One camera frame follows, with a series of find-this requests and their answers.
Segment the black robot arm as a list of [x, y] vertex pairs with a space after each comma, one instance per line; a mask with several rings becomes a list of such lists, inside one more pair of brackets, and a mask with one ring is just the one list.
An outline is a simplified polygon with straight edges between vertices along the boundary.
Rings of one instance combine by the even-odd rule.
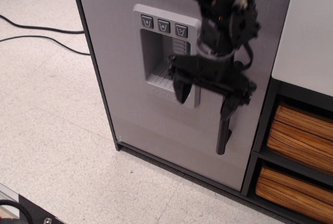
[[248, 104], [256, 84], [243, 75], [250, 64], [234, 59], [244, 47], [253, 58], [249, 41], [258, 36], [255, 0], [196, 0], [202, 24], [197, 38], [197, 55], [171, 55], [169, 72], [176, 98], [186, 101], [192, 85], [224, 96], [221, 120], [227, 121], [238, 106]]

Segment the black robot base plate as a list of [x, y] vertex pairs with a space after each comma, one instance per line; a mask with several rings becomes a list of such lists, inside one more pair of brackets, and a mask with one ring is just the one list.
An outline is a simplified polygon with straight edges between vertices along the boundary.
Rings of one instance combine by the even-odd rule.
[[64, 224], [62, 220], [49, 213], [48, 211], [44, 210], [43, 208], [39, 207], [38, 205], [34, 204], [32, 201], [28, 200], [24, 196], [19, 194], [18, 199], [19, 204], [21, 204], [31, 215], [33, 223], [44, 224], [46, 221], [46, 223], [51, 224]]

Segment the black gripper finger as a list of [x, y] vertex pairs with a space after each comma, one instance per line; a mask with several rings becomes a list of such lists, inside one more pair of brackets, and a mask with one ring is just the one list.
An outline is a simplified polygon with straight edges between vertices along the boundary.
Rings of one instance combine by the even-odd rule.
[[225, 97], [221, 107], [221, 120], [227, 121], [232, 114], [236, 111], [241, 101], [241, 97], [238, 95], [232, 95]]
[[173, 73], [173, 87], [176, 95], [176, 99], [181, 103], [185, 103], [187, 100], [190, 90], [192, 87], [192, 79], [191, 77], [181, 71], [176, 69]]

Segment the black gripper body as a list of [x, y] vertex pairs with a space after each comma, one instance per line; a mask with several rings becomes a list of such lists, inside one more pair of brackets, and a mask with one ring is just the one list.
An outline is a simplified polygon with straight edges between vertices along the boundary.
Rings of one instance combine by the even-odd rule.
[[181, 70], [191, 77], [193, 84], [225, 97], [238, 95], [241, 97], [240, 105], [248, 105], [257, 85], [242, 73], [253, 62], [253, 52], [247, 51], [247, 54], [249, 62], [246, 65], [235, 61], [233, 55], [217, 60], [202, 55], [170, 55], [169, 74], [173, 79], [174, 71]]

